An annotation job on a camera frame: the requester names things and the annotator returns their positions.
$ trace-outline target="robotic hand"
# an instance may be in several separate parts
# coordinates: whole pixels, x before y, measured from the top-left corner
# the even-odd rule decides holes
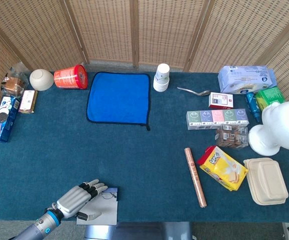
[[[79,186],[74,186],[56,203],[45,210],[44,215],[38,218],[35,223],[27,227],[13,240],[42,240],[51,231],[58,227],[63,218],[68,219],[75,216],[79,210],[90,200],[98,196],[108,187],[103,183],[98,183],[95,179],[90,182],[83,182]]]

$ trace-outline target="yellow package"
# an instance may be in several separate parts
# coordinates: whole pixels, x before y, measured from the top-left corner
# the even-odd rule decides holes
[[[230,191],[237,191],[247,175],[246,169],[218,146],[210,146],[198,160],[200,168]]]

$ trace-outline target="red can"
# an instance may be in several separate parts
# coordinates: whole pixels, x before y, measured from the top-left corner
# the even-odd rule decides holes
[[[86,69],[80,64],[55,71],[53,79],[55,85],[61,89],[86,89],[88,87]]]

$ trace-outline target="table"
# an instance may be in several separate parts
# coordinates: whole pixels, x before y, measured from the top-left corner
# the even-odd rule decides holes
[[[200,208],[184,148],[195,160],[215,144],[215,130],[187,130],[186,112],[208,109],[208,97],[177,87],[219,91],[216,73],[171,72],[165,92],[151,87],[149,125],[91,123],[87,90],[59,89],[38,93],[35,113],[18,114],[7,143],[0,143],[0,220],[33,220],[64,193],[99,178],[119,187],[119,222],[289,222],[285,204],[260,206],[247,179],[228,191],[198,169],[208,206]],[[235,108],[247,108],[243,95]],[[248,112],[249,128],[255,120]],[[234,159],[261,157],[251,150],[223,148]],[[289,150],[278,161],[289,193]]]

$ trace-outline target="metal spoon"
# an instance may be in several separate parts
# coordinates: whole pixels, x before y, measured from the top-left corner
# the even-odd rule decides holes
[[[189,90],[189,89],[185,89],[185,88],[182,88],[182,87],[176,87],[177,89],[180,89],[180,90],[183,90],[183,91],[187,91],[189,93],[192,93],[192,94],[195,94],[195,95],[198,95],[198,96],[207,96],[210,94],[210,90],[206,90],[206,91],[202,91],[202,92],[195,92],[195,91],[192,91],[192,90]]]

